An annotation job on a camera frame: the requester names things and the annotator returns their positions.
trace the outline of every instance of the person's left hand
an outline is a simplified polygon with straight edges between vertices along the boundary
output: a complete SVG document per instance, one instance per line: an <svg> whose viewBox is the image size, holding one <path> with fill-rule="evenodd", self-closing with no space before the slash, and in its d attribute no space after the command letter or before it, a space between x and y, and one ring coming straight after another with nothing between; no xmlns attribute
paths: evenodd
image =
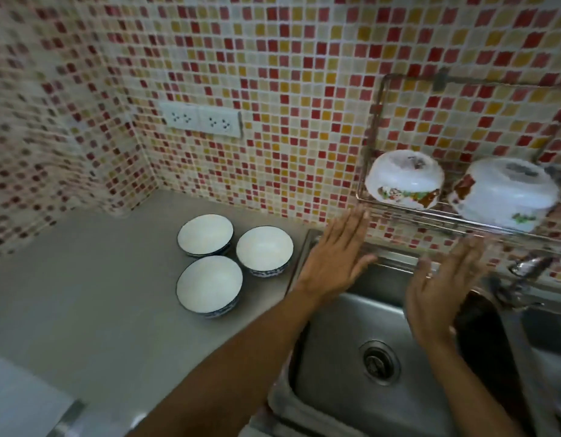
<svg viewBox="0 0 561 437"><path fill-rule="evenodd" d="M377 257L357 254L370 224L370 212L362 205L348 210L325 229L302 268L296 290L325 302L348 289Z"/></svg>

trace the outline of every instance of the wall socket plate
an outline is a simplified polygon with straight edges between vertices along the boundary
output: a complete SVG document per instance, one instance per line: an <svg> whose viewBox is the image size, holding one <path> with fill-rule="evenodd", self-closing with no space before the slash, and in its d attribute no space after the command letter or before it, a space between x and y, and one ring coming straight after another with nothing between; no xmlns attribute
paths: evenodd
<svg viewBox="0 0 561 437"><path fill-rule="evenodd" d="M199 109L199 120L202 131L219 135L240 138L242 127L240 124L240 112L225 107L201 106Z"/></svg>
<svg viewBox="0 0 561 437"><path fill-rule="evenodd" d="M235 109L178 101L159 102L159 109L167 125L176 129L203 131L233 138L242 136L240 112Z"/></svg>
<svg viewBox="0 0 561 437"><path fill-rule="evenodd" d="M159 108L169 127L182 130L203 131L199 121L198 106L176 101L162 101Z"/></svg>

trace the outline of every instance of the dish rack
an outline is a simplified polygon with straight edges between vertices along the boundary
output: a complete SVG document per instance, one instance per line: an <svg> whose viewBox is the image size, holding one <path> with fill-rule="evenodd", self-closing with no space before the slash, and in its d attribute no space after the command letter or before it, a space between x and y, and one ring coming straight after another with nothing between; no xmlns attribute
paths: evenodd
<svg viewBox="0 0 561 437"><path fill-rule="evenodd" d="M450 235L488 235L491 234L498 242L503 242L511 246L524 247L526 249L538 249L546 252L561 255L561 234L558 237L553 235L553 229L545 224L537 227L534 232L527 233L515 229L498 227L494 225L484 224L481 222L466 220L459 216L450 204L446 202L451 185L459 179L460 173L445 172L445 184L441 197L437 205L428 210L416 210L413 208L402 207L400 205L382 203L373 198L365 187L365 178L373 164L373 161L380 154L377 146L378 129L382 122L382 114L384 112L385 97L389 91L391 82L398 81L426 81L432 83L432 90L441 92L446 87L446 83L469 84L479 86L509 86L513 88L539 88L533 84L515 84L515 83L499 83L495 81L470 79L461 77L448 76L448 71L442 69L434 77L408 77L402 74L386 75L379 86L376 102L373 105L373 114L371 119L369 138L367 144L363 147L361 156L361 166L358 166L359 178L357 184L356 198L358 202L364 203L371 208L372 215L378 215L386 220L402 221L408 224L417 225L419 227L433 229ZM533 156L533 161L537 162L541 155L542 149Z"/></svg>

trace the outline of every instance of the tile backsplash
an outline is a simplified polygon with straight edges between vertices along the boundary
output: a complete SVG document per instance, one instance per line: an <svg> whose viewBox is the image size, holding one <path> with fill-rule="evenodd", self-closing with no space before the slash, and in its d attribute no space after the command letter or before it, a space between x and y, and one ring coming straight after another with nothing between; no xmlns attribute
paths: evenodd
<svg viewBox="0 0 561 437"><path fill-rule="evenodd" d="M353 202L381 77L441 67L543 87L400 83L379 148L561 164L561 0L0 0L0 255L72 206L121 214L156 188L322 225ZM243 138L167 127L160 101L238 109Z"/></svg>

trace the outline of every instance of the bowl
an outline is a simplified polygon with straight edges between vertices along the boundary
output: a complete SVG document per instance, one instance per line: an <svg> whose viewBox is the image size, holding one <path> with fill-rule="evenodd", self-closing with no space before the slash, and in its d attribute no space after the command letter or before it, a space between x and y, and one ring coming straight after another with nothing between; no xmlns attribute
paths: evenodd
<svg viewBox="0 0 561 437"><path fill-rule="evenodd" d="M207 318L219 317L236 306L242 279L240 266L229 257L203 257L183 271L175 293L185 309Z"/></svg>
<svg viewBox="0 0 561 437"><path fill-rule="evenodd" d="M475 161L448 195L462 217L483 224L530 232L559 200L545 170L516 158Z"/></svg>
<svg viewBox="0 0 561 437"><path fill-rule="evenodd" d="M444 172L428 155L394 150L378 157L365 187L380 202L424 210L435 206L444 183Z"/></svg>
<svg viewBox="0 0 561 437"><path fill-rule="evenodd" d="M289 265L294 246L286 232L263 225L252 228L240 237L236 256L248 271L258 277L272 277Z"/></svg>
<svg viewBox="0 0 561 437"><path fill-rule="evenodd" d="M179 247L191 257L221 255L230 247L234 227L219 214L202 214L186 222L177 234Z"/></svg>

